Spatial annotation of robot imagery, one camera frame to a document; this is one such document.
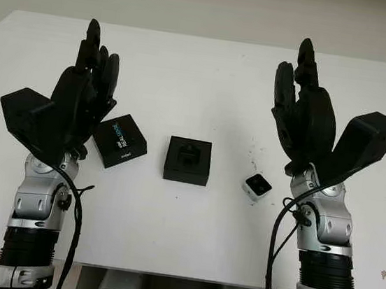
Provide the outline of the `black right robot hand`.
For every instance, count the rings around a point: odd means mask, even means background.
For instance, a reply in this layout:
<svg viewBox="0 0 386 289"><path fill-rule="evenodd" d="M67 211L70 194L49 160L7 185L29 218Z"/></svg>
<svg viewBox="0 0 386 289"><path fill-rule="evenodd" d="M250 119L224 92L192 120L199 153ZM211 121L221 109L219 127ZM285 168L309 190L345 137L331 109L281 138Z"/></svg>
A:
<svg viewBox="0 0 386 289"><path fill-rule="evenodd" d="M285 173L295 176L330 154L336 138L331 98L320 87L314 47L306 38L299 46L297 67L281 62L276 69L274 106L280 144L290 162Z"/></svg>

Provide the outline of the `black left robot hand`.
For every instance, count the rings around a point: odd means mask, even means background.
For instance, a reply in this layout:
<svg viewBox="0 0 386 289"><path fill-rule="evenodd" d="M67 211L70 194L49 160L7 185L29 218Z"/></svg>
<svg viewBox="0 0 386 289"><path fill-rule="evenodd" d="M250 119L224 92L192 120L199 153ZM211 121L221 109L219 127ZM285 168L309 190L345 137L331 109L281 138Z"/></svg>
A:
<svg viewBox="0 0 386 289"><path fill-rule="evenodd" d="M85 142L117 103L120 58L101 45L100 27L96 19L90 21L76 64L65 69L51 95L64 115L64 147L79 156L85 156Z"/></svg>

